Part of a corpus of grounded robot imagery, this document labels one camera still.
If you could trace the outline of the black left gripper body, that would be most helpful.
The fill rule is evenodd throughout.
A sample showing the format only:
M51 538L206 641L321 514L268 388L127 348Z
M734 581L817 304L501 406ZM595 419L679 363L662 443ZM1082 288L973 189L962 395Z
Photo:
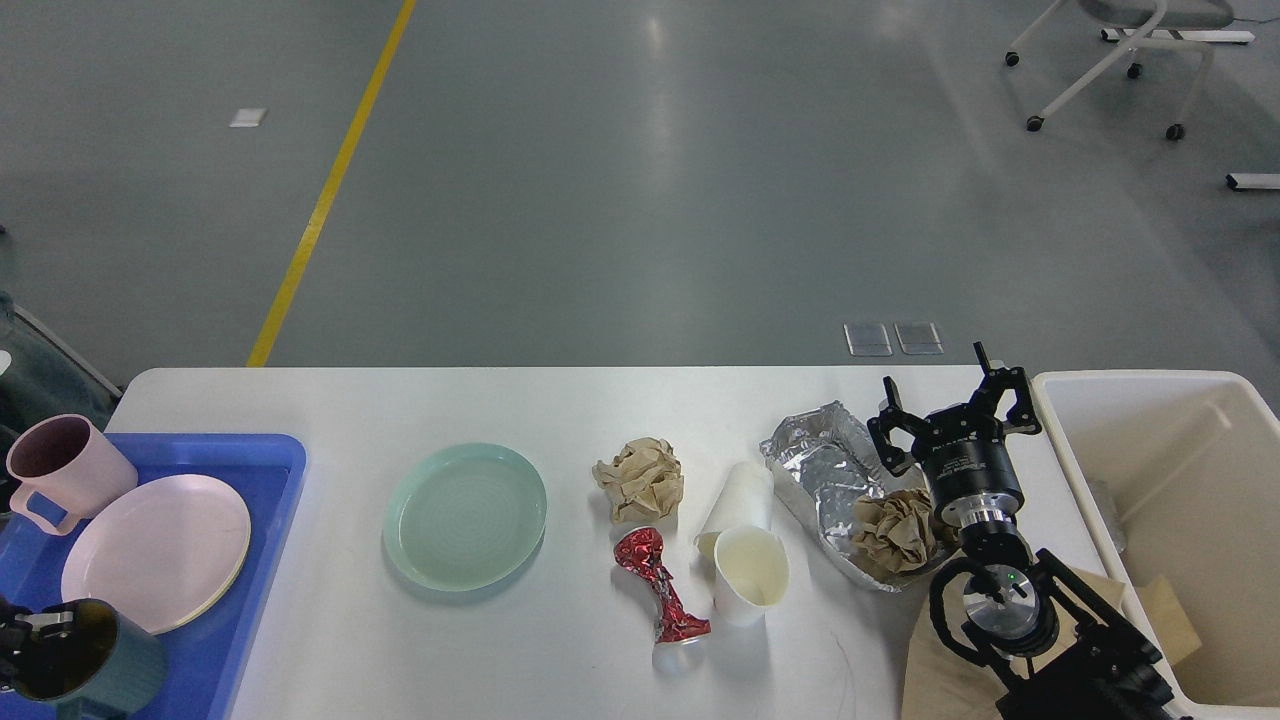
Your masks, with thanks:
M12 605L1 598L1 692L13 691L18 674L18 655L29 641L28 609Z

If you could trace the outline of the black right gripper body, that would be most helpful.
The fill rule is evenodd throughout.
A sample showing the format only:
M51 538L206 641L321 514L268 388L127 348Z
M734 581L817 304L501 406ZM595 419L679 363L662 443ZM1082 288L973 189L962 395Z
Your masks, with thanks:
M1010 520L1024 505L1005 446L1004 423L974 407L946 407L925 418L914 455L928 482L934 515L947 525L970 525L995 512Z

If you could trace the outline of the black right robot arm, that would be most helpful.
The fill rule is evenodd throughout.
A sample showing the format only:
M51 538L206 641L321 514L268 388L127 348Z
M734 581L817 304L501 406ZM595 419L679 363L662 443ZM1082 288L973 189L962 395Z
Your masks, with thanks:
M886 377L884 406L867 423L892 475L923 473L932 519L960 543L931 582L934 633L1000 679L1004 719L1166 719L1172 688L1155 643L1052 552L1024 541L1007 437L1042 425L1025 372L993 366L982 343L974 351L982 379L968 401L918 416Z

